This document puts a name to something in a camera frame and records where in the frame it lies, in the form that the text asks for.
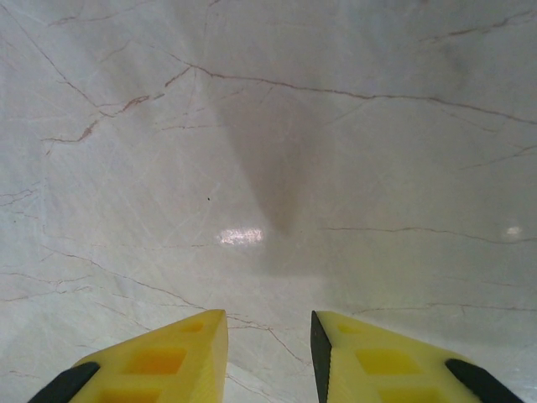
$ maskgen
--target square cutout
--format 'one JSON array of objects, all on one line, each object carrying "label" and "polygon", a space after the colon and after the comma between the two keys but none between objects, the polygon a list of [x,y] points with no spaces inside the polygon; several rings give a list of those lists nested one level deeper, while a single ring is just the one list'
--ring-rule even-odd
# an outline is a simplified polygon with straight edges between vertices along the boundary
[{"label": "square cutout", "polygon": [[343,323],[340,323],[339,325],[337,325],[337,328],[339,329],[341,333],[351,333],[351,334],[361,333],[360,329],[356,329],[355,327],[350,327]]},{"label": "square cutout", "polygon": [[436,389],[386,389],[378,393],[383,403],[448,403]]},{"label": "square cutout", "polygon": [[155,403],[160,390],[104,390],[99,403]]},{"label": "square cutout", "polygon": [[189,325],[183,326],[180,329],[180,332],[183,332],[183,333],[197,333],[202,328],[203,328],[203,323],[202,322],[194,322],[194,323],[191,323]]},{"label": "square cutout", "polygon": [[186,350],[183,348],[151,348],[137,353],[128,363],[125,374],[177,374]]},{"label": "square cutout", "polygon": [[357,350],[356,356],[370,375],[401,375],[421,373],[418,364],[399,350],[377,348]]}]

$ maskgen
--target marble floor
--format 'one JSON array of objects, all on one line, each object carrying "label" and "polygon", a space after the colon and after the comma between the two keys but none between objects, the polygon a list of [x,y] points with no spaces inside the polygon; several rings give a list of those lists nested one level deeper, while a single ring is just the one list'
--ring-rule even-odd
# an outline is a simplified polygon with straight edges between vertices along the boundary
[{"label": "marble floor", "polygon": [[310,311],[537,401],[537,1],[0,0],[0,401],[196,314],[225,402],[316,399]]}]

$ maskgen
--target black rubber tip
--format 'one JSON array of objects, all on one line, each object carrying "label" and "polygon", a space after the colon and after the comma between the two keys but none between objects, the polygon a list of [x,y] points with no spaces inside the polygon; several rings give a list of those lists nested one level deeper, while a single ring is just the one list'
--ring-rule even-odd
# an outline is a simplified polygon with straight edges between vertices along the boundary
[{"label": "black rubber tip", "polygon": [[28,403],[68,403],[101,368],[98,363],[84,363],[56,376]]},{"label": "black rubber tip", "polygon": [[460,359],[448,359],[446,367],[482,403],[523,403],[488,371]]},{"label": "black rubber tip", "polygon": [[328,401],[328,383],[330,382],[332,345],[315,311],[311,312],[310,347],[319,403],[326,403]]}]

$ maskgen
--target yellow plastic part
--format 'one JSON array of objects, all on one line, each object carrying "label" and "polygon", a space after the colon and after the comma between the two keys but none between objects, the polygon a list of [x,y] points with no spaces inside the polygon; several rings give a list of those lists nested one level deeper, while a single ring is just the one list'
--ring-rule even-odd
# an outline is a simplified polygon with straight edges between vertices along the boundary
[{"label": "yellow plastic part", "polygon": [[221,403],[226,313],[205,311],[88,355],[101,368],[70,403]]},{"label": "yellow plastic part", "polygon": [[479,403],[444,364],[465,357],[335,312],[317,316],[331,343],[328,403]]}]

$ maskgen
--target brown crack line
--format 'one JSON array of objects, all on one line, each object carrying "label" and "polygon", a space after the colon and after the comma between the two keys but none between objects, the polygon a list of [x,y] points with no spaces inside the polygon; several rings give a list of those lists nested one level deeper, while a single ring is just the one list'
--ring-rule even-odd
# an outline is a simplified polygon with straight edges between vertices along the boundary
[{"label": "brown crack line", "polygon": [[14,301],[21,301],[21,300],[29,300],[30,298],[35,298],[36,296],[49,296],[49,295],[52,295],[52,294],[74,294],[78,291],[84,291],[84,290],[91,290],[91,287],[89,285],[87,286],[84,286],[84,287],[81,287],[81,288],[77,288],[75,290],[63,290],[63,291],[57,291],[57,290],[54,290],[54,291],[49,291],[49,292],[43,292],[43,293],[39,293],[39,294],[32,294],[32,295],[29,295],[29,296],[18,296],[16,298],[10,298],[10,299],[7,299],[7,300],[0,300],[1,302],[14,302]]},{"label": "brown crack line", "polygon": [[479,128],[479,129],[483,130],[484,132],[489,132],[489,133],[498,133],[499,132],[499,130],[494,130],[494,129],[491,129],[491,128],[485,128],[483,126],[480,126],[479,124],[476,124],[476,123],[472,122],[471,120],[461,118],[460,116],[457,116],[455,113],[449,113],[442,107],[440,108],[440,110],[443,113],[445,113],[447,116],[451,116],[454,119],[457,119],[457,120],[460,120],[462,122],[466,122],[468,124],[471,124],[473,127]]},{"label": "brown crack line", "polygon": [[227,315],[227,317],[229,317],[230,319],[232,319],[233,321],[238,321],[238,322],[242,322],[245,324],[245,326],[240,326],[240,327],[230,327],[231,329],[255,329],[255,330],[264,330],[264,331],[267,331],[269,332],[273,338],[276,339],[276,341],[282,345],[283,348],[285,348],[287,350],[287,352],[289,354],[291,354],[293,356],[293,358],[295,358],[296,360],[300,361],[302,364],[304,365],[310,365],[310,363],[307,363],[306,361],[304,361],[302,358],[300,358],[299,356],[297,356],[295,353],[293,353],[289,347],[287,347],[285,345],[284,342],[282,342],[282,340],[276,336],[276,334],[274,333],[274,330],[273,328],[271,328],[270,326],[266,326],[266,325],[260,325],[259,323],[256,323],[254,321],[246,321],[244,319],[240,319],[238,317],[234,317],[232,315]]},{"label": "brown crack line", "polygon": [[51,141],[53,143],[80,143],[82,140],[86,139],[90,136],[90,134],[93,133],[93,129],[97,126],[97,124],[100,122],[99,119],[94,120],[92,124],[90,124],[86,130],[84,130],[84,133],[78,138],[74,140],[66,140],[66,139],[56,139],[56,138],[48,138],[48,139],[42,139],[41,141]]},{"label": "brown crack line", "polygon": [[486,109],[483,107],[476,107],[474,105],[469,105],[465,103],[459,103],[459,102],[450,102],[446,101],[444,99],[441,99],[439,97],[420,97],[420,96],[413,96],[413,95],[393,95],[393,94],[378,94],[378,95],[363,95],[355,92],[349,92],[349,91],[342,91],[342,90],[333,90],[333,89],[325,89],[325,88],[315,88],[315,87],[309,87],[309,86],[296,86],[293,84],[289,84],[287,82],[283,81],[274,81],[274,80],[268,80],[264,78],[259,77],[248,77],[248,76],[229,76],[229,75],[223,75],[220,73],[214,73],[212,71],[207,70],[205,67],[201,67],[200,65],[195,65],[193,63],[190,63],[188,61],[182,60],[181,58],[177,57],[176,55],[166,51],[162,50],[157,46],[146,44],[146,46],[159,50],[161,52],[164,52],[165,54],[169,55],[170,57],[174,58],[175,60],[179,61],[180,63],[187,65],[189,67],[192,67],[193,69],[196,69],[197,71],[203,71],[205,74],[210,76],[211,78],[220,78],[223,80],[243,80],[243,81],[255,81],[255,82],[264,82],[266,84],[271,84],[273,86],[282,86],[286,88],[290,88],[297,91],[309,91],[309,92],[320,92],[320,93],[328,93],[328,94],[336,94],[336,95],[344,95],[347,97],[353,97],[357,99],[363,99],[366,101],[373,100],[373,99],[409,99],[409,100],[415,100],[415,101],[427,101],[427,102],[435,102],[439,103],[441,105],[447,105],[450,107],[461,107],[465,109],[470,109],[472,111],[480,112],[480,113],[486,113],[489,115],[495,115],[507,119],[514,120],[515,122],[521,122],[521,123],[527,123],[527,124],[536,124],[537,120],[527,119],[527,118],[521,118],[515,115],[511,115],[509,113],[494,111],[492,109]]},{"label": "brown crack line", "polygon": [[0,376],[17,376],[19,378],[35,378],[35,379],[41,379],[39,376],[35,376],[32,374],[23,374],[22,372],[18,372],[15,370],[9,371],[5,374],[0,374]]},{"label": "brown crack line", "polygon": [[527,10],[527,11],[524,11],[522,13],[517,13],[517,14],[512,15],[510,17],[504,18],[502,21],[500,21],[498,23],[495,23],[495,24],[492,24],[492,25],[488,25],[486,27],[461,29],[459,31],[450,32],[448,34],[433,36],[431,38],[425,38],[425,39],[422,39],[420,42],[423,42],[423,41],[438,42],[438,41],[446,39],[446,38],[453,38],[453,37],[456,37],[456,36],[472,34],[472,33],[476,33],[476,32],[486,34],[487,32],[490,32],[493,29],[506,27],[508,25],[519,25],[519,24],[511,24],[511,22],[516,18],[526,17],[526,16],[529,16],[530,18],[533,18],[535,15],[537,15],[537,11]]},{"label": "brown crack line", "polygon": [[422,228],[422,227],[406,227],[406,228],[397,228],[397,229],[385,229],[385,228],[360,228],[360,227],[339,227],[339,228],[319,228],[320,231],[355,231],[355,232],[372,232],[372,233],[402,233],[406,231],[412,232],[424,232],[424,233],[448,233],[450,235],[456,235],[458,237],[464,237],[469,239],[475,239],[477,241],[483,241],[487,243],[494,243],[496,245],[514,245],[517,243],[526,243],[526,242],[535,242],[537,237],[518,239],[516,241],[495,241],[488,238],[478,237],[474,235],[468,235],[467,233],[456,233],[454,231],[440,230],[433,228]]},{"label": "brown crack line", "polygon": [[226,378],[232,380],[233,382],[235,382],[237,385],[239,385],[243,389],[247,390],[248,392],[252,392],[255,395],[259,395],[259,396],[263,397],[268,403],[271,402],[271,400],[268,398],[268,396],[265,395],[263,392],[248,388],[246,385],[243,385],[241,382],[239,382],[236,378],[232,377],[230,374],[226,374]]},{"label": "brown crack line", "polygon": [[167,290],[164,290],[162,288],[159,288],[159,287],[154,287],[152,285],[148,285],[148,284],[145,284],[145,283],[142,283],[141,281],[138,281],[138,280],[135,280],[133,279],[132,277],[127,277],[126,275],[120,275],[119,273],[115,273],[113,271],[110,271],[108,269],[105,269],[104,267],[102,267],[100,264],[94,262],[93,260],[91,259],[87,259],[87,258],[82,258],[81,256],[76,256],[75,254],[64,254],[63,252],[60,252],[58,250],[54,250],[54,249],[51,249],[51,248],[48,248],[46,246],[44,246],[43,244],[41,245],[43,248],[49,250],[50,252],[53,252],[55,254],[61,254],[67,258],[73,258],[73,259],[81,259],[81,260],[85,260],[86,262],[96,266],[97,268],[105,271],[106,273],[110,274],[110,275],[114,275],[116,277],[120,277],[122,279],[125,279],[125,280],[129,280],[129,281],[132,281],[138,285],[141,285],[142,287],[146,287],[146,288],[149,288],[151,290],[156,290],[156,291],[160,291],[160,292],[164,292],[165,294],[168,294],[169,296],[173,296],[181,301],[183,301],[185,304],[187,304],[188,306],[191,306],[193,308],[198,308],[198,309],[203,309],[205,310],[205,308],[203,306],[199,306],[199,305],[196,305],[192,302],[189,302],[187,301],[185,298],[183,298],[182,296],[178,296],[177,294],[174,294],[173,292],[171,291],[167,291]]},{"label": "brown crack line", "polygon": [[85,18],[85,19],[80,19],[80,16],[82,14],[82,10],[84,9],[84,7],[81,8],[81,10],[74,16],[71,16],[71,17],[65,17],[65,18],[62,18],[62,19],[59,19],[58,21],[54,21],[52,23],[50,23],[49,25],[47,25],[47,28],[48,27],[52,27],[52,26],[60,26],[60,25],[63,25],[63,24],[67,24],[67,23],[73,23],[73,22],[78,22],[78,23],[94,23],[96,21],[103,21],[103,20],[106,20],[106,19],[110,19],[110,18],[114,18],[120,14],[123,14],[123,13],[127,13],[129,11],[133,11],[135,8],[139,7],[139,6],[142,6],[144,4],[148,4],[148,3],[154,3],[155,0],[148,0],[148,1],[145,1],[145,2],[140,2],[138,4],[134,4],[133,6],[129,7],[129,8],[125,8],[124,10],[119,10],[119,11],[116,11],[115,13],[112,13],[110,15],[105,15],[104,17],[95,17],[95,18]]},{"label": "brown crack line", "polygon": [[115,49],[113,50],[112,52],[110,52],[108,55],[104,56],[102,58],[102,60],[100,60],[98,62],[98,64],[101,64],[101,63],[104,63],[105,61],[107,61],[109,58],[111,58],[112,56],[114,56],[116,53],[119,53],[121,52],[122,50],[125,50],[127,48],[127,46],[129,46],[129,44],[131,43],[131,40],[128,39],[127,42],[125,42],[125,44],[123,46],[121,46],[120,48],[118,49]]},{"label": "brown crack line", "polygon": [[177,76],[171,77],[167,82],[164,84],[164,88],[167,88],[172,82],[177,80],[179,77],[183,76],[188,70],[190,70],[190,66],[188,66],[186,69],[184,69],[181,73],[179,73]]},{"label": "brown crack line", "polygon": [[528,153],[528,151],[530,151],[532,149],[537,149],[537,145],[531,145],[529,147],[524,147],[524,148],[522,148],[521,150],[517,151],[514,154],[507,155],[505,157],[496,158],[496,159],[490,160],[488,162],[483,162],[482,164],[463,166],[459,170],[470,170],[472,168],[481,168],[483,166],[493,165],[493,164],[496,164],[498,162],[502,162],[502,161],[505,161],[505,160],[511,160],[511,159],[514,159],[514,158],[529,157],[531,155],[536,155],[536,153]]},{"label": "brown crack line", "polygon": [[84,276],[78,277],[76,279],[45,280],[45,279],[40,279],[39,277],[33,277],[31,275],[25,275],[23,273],[0,273],[0,275],[14,275],[16,277],[24,277],[25,279],[28,279],[28,280],[35,280],[35,281],[39,281],[39,282],[43,282],[43,283],[47,283],[47,284],[51,284],[51,285],[60,285],[60,284],[63,284],[63,283],[72,283],[74,281],[84,280],[84,279],[87,279],[88,277],[91,277],[91,275],[84,275]]},{"label": "brown crack line", "polygon": [[[197,129],[197,128],[221,128],[223,126],[221,125],[212,125],[212,124],[201,124],[200,126],[183,126],[183,125],[175,125],[175,126],[168,126],[166,128],[162,128],[160,129],[159,131],[160,132],[165,132],[167,130],[174,130],[174,129],[181,129],[181,130],[193,130],[193,129]],[[202,246],[213,246],[213,245],[190,245],[190,247],[202,247]]]},{"label": "brown crack line", "polygon": [[32,191],[30,189],[25,189],[23,191],[20,191],[19,193],[15,193],[15,194],[7,193],[5,195],[0,195],[0,197],[11,197],[12,198],[11,201],[9,201],[7,203],[0,204],[0,207],[11,206],[11,205],[15,204],[16,202],[20,202],[21,200],[24,200],[25,198],[32,196],[35,193],[35,191],[36,191],[36,189],[33,189]]},{"label": "brown crack line", "polygon": [[114,116],[117,116],[119,113],[123,113],[127,109],[129,109],[130,107],[139,105],[140,103],[145,102],[148,99],[150,99],[149,95],[144,95],[142,97],[137,97],[137,98],[131,99],[129,102],[127,102],[127,104],[123,107],[123,109],[121,111],[119,111],[118,113],[116,113]]},{"label": "brown crack line", "polygon": [[525,287],[529,287],[531,288],[529,285],[517,285],[517,284],[511,284],[511,283],[499,283],[497,281],[486,281],[486,280],[474,280],[474,279],[464,279],[464,278],[459,278],[459,277],[452,277],[450,275],[442,275],[442,276],[434,276],[434,277],[438,277],[438,278],[441,278],[443,280],[452,280],[452,281],[461,281],[461,282],[464,282],[464,283],[477,283],[477,284],[485,284],[485,285],[497,285],[497,286],[501,286],[501,287],[513,287],[513,288],[525,288]]},{"label": "brown crack line", "polygon": [[427,311],[437,306],[458,306],[460,308],[489,309],[492,311],[517,311],[517,312],[537,312],[537,308],[524,308],[518,306],[491,306],[491,305],[473,305],[473,304],[456,304],[450,302],[430,302],[425,306],[387,306],[380,308],[366,308],[353,314],[376,312],[376,311]]},{"label": "brown crack line", "polygon": [[35,40],[28,33],[28,31],[26,29],[24,29],[23,25],[9,12],[9,10],[3,4],[0,4],[0,7],[2,7],[2,9],[9,15],[9,17],[11,17],[11,19],[18,25],[18,27],[23,31],[23,33],[26,36],[26,38],[28,38],[28,40],[35,46],[35,49],[38,50],[38,52],[50,63],[50,65],[54,68],[54,70],[58,73],[58,75],[63,79],[63,81],[59,81],[59,82],[61,84],[66,84],[66,85],[70,86],[72,89],[74,89],[80,95],[82,95],[84,97],[84,99],[86,99],[101,115],[110,117],[110,115],[107,115],[106,113],[101,111],[99,109],[99,107],[80,88],[75,86],[73,83],[71,83],[67,79],[65,74],[62,73],[60,71],[60,69],[58,69],[58,67],[52,61],[52,59],[50,59],[49,56],[44,52],[44,50],[41,49],[41,47],[37,44],[37,42],[35,42]]},{"label": "brown crack line", "polygon": [[111,308],[110,306],[104,305],[104,304],[102,304],[101,302],[95,302],[95,303],[96,303],[97,305],[102,306],[103,308],[108,309],[109,311],[112,311],[112,312],[114,312],[114,313],[117,313],[120,317],[124,317],[125,319],[127,319],[128,321],[130,321],[130,322],[132,322],[132,323],[136,323],[138,326],[144,328],[144,329],[147,330],[148,332],[151,332],[152,330],[154,330],[154,329],[151,329],[150,327],[144,326],[142,323],[136,321],[134,318],[130,317],[129,315],[127,315],[127,314],[124,313],[124,312],[118,311],[117,309],[114,309],[114,308]]},{"label": "brown crack line", "polygon": [[[97,286],[97,288],[100,288],[104,291],[108,291],[106,288],[104,287],[101,287],[101,286]],[[130,300],[130,301],[135,301],[135,302],[142,302],[142,303],[145,303],[145,304],[150,304],[150,305],[155,305],[155,306],[173,306],[173,307],[176,307],[176,308],[193,308],[193,309],[201,309],[201,310],[205,310],[205,308],[203,307],[198,307],[198,306],[192,306],[192,305],[179,305],[179,304],[162,304],[162,303],[159,303],[159,302],[153,302],[153,301],[144,301],[144,300],[140,300],[139,298],[132,298],[130,296],[123,296],[121,294],[114,294],[112,293],[113,296],[116,296],[118,298],[123,298],[125,300]]]}]

